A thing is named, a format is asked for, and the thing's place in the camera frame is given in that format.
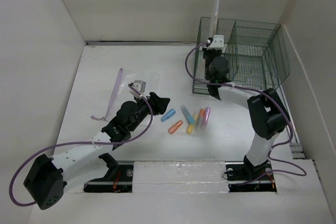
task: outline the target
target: purple string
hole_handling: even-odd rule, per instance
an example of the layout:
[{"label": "purple string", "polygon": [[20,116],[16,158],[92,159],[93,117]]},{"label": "purple string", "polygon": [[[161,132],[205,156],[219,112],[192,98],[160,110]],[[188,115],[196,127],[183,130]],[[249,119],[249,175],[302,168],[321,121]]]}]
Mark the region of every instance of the purple string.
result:
[{"label": "purple string", "polygon": [[120,86],[121,78],[122,78],[122,68],[119,69],[116,82],[114,83],[113,90],[112,90],[112,93],[111,93],[111,98],[110,98],[110,101],[109,101],[109,105],[107,107],[106,115],[103,116],[102,118],[97,118],[94,115],[92,115],[91,119],[97,120],[97,121],[106,121],[106,122],[109,121],[108,120],[108,115],[109,115],[110,110],[112,108],[113,102],[114,102],[114,100],[117,96],[117,92],[118,92],[118,89],[119,89],[119,86]]},{"label": "purple string", "polygon": [[[128,85],[128,87],[133,90],[135,93],[137,93],[138,95],[141,95],[141,93],[139,93],[136,89],[134,89],[133,87],[131,87],[130,85]],[[125,143],[129,143],[129,142],[132,142],[136,139],[138,139],[139,137],[141,137],[148,129],[149,127],[151,126],[152,122],[153,122],[153,110],[150,106],[150,104],[148,103],[147,99],[145,97],[141,97],[143,99],[143,101],[146,103],[146,105],[148,106],[149,108],[149,111],[150,111],[150,114],[151,114],[151,118],[150,118],[150,121],[149,121],[149,124],[147,125],[147,127],[137,136],[133,137],[133,138],[130,138],[128,140],[125,140],[125,141],[122,141],[122,142],[117,142],[117,143],[114,143],[114,142],[111,142],[111,143],[103,143],[103,142],[94,142],[95,144],[98,144],[98,145],[121,145],[121,144],[125,144]],[[50,150],[50,149],[54,149],[54,148],[57,148],[57,147],[62,147],[62,146],[67,146],[67,145],[80,145],[80,144],[92,144],[92,142],[89,142],[89,141],[81,141],[81,142],[68,142],[68,143],[62,143],[62,144],[54,144],[54,145],[51,145],[51,146],[48,146],[48,147],[45,147],[43,148],[42,150],[36,152],[35,154],[33,154],[31,157],[29,157],[27,160],[25,160],[21,165],[20,167],[17,169],[17,171],[14,173],[10,183],[9,183],[9,197],[10,199],[12,200],[12,202],[19,206],[19,207],[28,207],[28,206],[31,206],[33,204],[35,204],[35,201],[33,202],[30,202],[30,203],[20,203],[18,202],[15,197],[14,197],[14,194],[13,194],[13,185],[14,185],[14,181],[17,177],[17,175],[21,172],[21,170],[33,159],[35,158],[36,156],[38,156],[39,154],[47,151],[47,150]]]},{"label": "purple string", "polygon": [[[194,47],[187,55],[187,57],[185,58],[185,62],[184,62],[184,66],[185,66],[185,70],[187,71],[188,75],[194,80],[194,81],[197,81],[197,82],[200,82],[202,84],[205,84],[205,85],[214,85],[214,86],[225,86],[225,87],[232,87],[232,88],[235,88],[235,89],[241,89],[241,90],[246,90],[246,91],[253,91],[253,92],[257,92],[263,96],[265,96],[269,101],[271,101],[271,103],[274,104],[274,106],[279,110],[279,112],[281,113],[281,115],[285,118],[285,121],[289,127],[289,139],[285,142],[282,142],[282,143],[278,143],[278,144],[274,144],[269,152],[268,152],[268,158],[271,160],[271,161],[277,161],[277,162],[281,162],[281,163],[285,163],[285,164],[289,164],[289,165],[292,165],[292,166],[295,166],[296,168],[300,169],[301,171],[303,171],[303,174],[300,174],[300,173],[293,173],[293,172],[289,172],[287,170],[279,170],[279,169],[275,169],[275,170],[271,170],[270,172],[281,172],[281,173],[287,173],[287,174],[292,174],[292,175],[296,175],[296,176],[306,176],[307,175],[307,172],[300,166],[298,166],[297,164],[294,164],[292,162],[289,162],[289,161],[285,161],[285,160],[280,160],[280,159],[276,159],[276,158],[272,158],[271,157],[271,152],[272,150],[277,147],[277,146],[280,146],[280,145],[285,145],[285,144],[288,144],[292,141],[293,139],[293,136],[294,136],[294,129],[293,129],[293,126],[292,124],[290,123],[290,120],[287,118],[285,112],[283,111],[283,109],[277,104],[277,102],[272,98],[270,97],[268,94],[266,94],[265,92],[263,91],[260,91],[260,90],[257,90],[257,89],[251,89],[251,88],[245,88],[245,87],[241,87],[241,86],[235,86],[235,85],[231,85],[231,84],[228,84],[228,83],[209,83],[209,82],[205,82],[203,80],[200,80],[200,79],[197,79],[195,78],[191,73],[190,71],[188,70],[188,59],[190,57],[190,55],[192,54],[193,51],[195,51],[196,49],[198,49],[199,47],[202,47],[202,46],[205,46],[207,43],[202,43],[202,44],[199,44],[197,45],[196,47]],[[259,180],[261,179],[262,177],[264,177],[266,175],[266,173],[263,173],[261,174],[259,177],[253,179],[253,180],[249,180],[249,181],[246,181],[244,183],[240,183],[240,184],[237,184],[237,185],[247,185],[247,184],[250,184],[256,180]]]}]

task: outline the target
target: wire basket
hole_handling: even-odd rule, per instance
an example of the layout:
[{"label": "wire basket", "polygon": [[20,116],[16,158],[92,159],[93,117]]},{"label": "wire basket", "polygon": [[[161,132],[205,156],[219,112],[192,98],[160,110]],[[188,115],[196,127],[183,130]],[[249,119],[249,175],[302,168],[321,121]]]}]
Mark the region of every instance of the wire basket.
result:
[{"label": "wire basket", "polygon": [[[207,40],[210,18],[199,23],[197,44]],[[289,62],[280,24],[218,19],[217,35],[224,35],[222,57],[229,62],[229,79],[259,90],[277,89],[289,76]],[[194,77],[204,78],[202,49],[195,54]],[[193,93],[209,94],[205,84],[193,83]]]}]

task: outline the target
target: plastic bag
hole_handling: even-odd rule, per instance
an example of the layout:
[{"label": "plastic bag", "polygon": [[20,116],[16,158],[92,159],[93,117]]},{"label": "plastic bag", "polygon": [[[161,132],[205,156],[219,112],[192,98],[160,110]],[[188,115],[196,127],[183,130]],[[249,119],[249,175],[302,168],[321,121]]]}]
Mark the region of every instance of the plastic bag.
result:
[{"label": "plastic bag", "polygon": [[[121,105],[126,101],[134,101],[133,95],[130,93],[128,84],[135,81],[145,82],[144,95],[149,96],[150,92],[157,92],[160,84],[160,72],[142,72],[142,71],[130,71],[123,70],[121,83],[118,88],[117,96],[112,104],[112,107],[105,117],[106,121],[111,121],[115,117],[116,112],[120,109]],[[150,117],[147,116],[140,125],[148,125]]]}]

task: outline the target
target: white floor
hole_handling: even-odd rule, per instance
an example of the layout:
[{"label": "white floor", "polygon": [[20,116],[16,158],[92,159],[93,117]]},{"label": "white floor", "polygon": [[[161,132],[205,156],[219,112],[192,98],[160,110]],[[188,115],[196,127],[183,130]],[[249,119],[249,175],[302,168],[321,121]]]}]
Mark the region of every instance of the white floor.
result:
[{"label": "white floor", "polygon": [[[171,98],[168,109],[174,108],[176,115],[164,123],[156,116],[143,137],[113,151],[112,156],[128,161],[242,161],[254,137],[248,111],[236,104],[192,94],[192,80],[184,69],[185,56],[192,47],[86,46],[57,143],[88,140],[107,124],[90,117],[105,115],[120,68],[134,72],[155,71],[161,76],[157,94]],[[206,106],[212,108],[205,132],[187,135],[185,122],[176,133],[169,135],[168,128],[184,120],[179,109],[181,104],[191,113]],[[139,126],[132,135],[143,129],[144,126]],[[283,132],[277,142],[287,138],[287,132]],[[65,149],[56,149],[55,153]],[[292,160],[288,145],[276,148],[272,155]],[[277,175],[277,194],[186,194],[189,185],[185,185],[182,194],[177,194],[178,190],[172,190],[174,186],[161,186],[164,180],[151,186],[151,179],[162,175],[150,169],[148,181],[137,185],[132,194],[67,193],[49,210],[40,211],[35,206],[30,223],[333,223],[312,162],[294,162],[305,166],[308,177]],[[95,170],[98,169],[105,169],[104,164],[98,163]],[[225,182],[218,182],[223,184],[223,192],[227,192]]]}]

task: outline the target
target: black bracket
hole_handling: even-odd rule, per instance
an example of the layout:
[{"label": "black bracket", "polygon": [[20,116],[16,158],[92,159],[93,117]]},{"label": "black bracket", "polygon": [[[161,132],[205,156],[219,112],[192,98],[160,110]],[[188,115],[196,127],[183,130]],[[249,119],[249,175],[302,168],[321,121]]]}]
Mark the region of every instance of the black bracket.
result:
[{"label": "black bracket", "polygon": [[62,169],[57,169],[46,154],[37,157],[23,182],[41,210],[56,204],[63,196]]},{"label": "black bracket", "polygon": [[86,193],[128,193],[132,191],[133,162],[120,164],[108,153],[99,158],[106,162],[109,168],[105,176],[90,180],[84,185]]},{"label": "black bracket", "polygon": [[[274,89],[267,89],[264,93],[273,98],[290,119],[278,93]],[[265,96],[257,95],[247,100],[251,122],[254,131],[262,138],[271,139],[276,133],[282,132],[287,123],[280,111]]]}]

